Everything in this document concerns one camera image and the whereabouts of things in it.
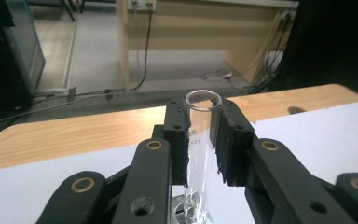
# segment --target gray floor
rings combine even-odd
[[[38,91],[50,97],[36,98],[34,106],[14,124],[165,105],[197,89],[236,96],[245,94],[241,88],[249,85],[225,64],[222,51],[150,50],[145,83],[138,91],[107,97],[87,95],[124,88],[118,67],[115,5],[87,3],[82,14],[74,13],[76,22],[71,22],[62,8],[33,7],[33,13],[47,60]],[[143,49],[130,52],[133,87],[144,73]],[[233,75],[230,80],[222,79],[229,73]],[[77,94],[86,95],[76,96],[72,104],[67,104],[66,94],[74,88]]]

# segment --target clear glass tube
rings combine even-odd
[[[185,98],[190,119],[188,129],[187,188],[185,188],[185,220],[187,224],[204,223],[207,217],[208,174],[213,171],[214,139],[222,99],[212,91],[192,91]]]

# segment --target metal base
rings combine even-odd
[[[183,208],[185,195],[179,195],[171,199],[171,224],[186,224]],[[213,224],[211,214],[207,213],[203,224]]]

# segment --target test tube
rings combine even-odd
[[[212,91],[192,91],[185,98],[190,120],[188,129],[187,187],[184,211],[187,224],[204,223],[207,218],[208,174],[214,164],[214,132],[222,99]]]

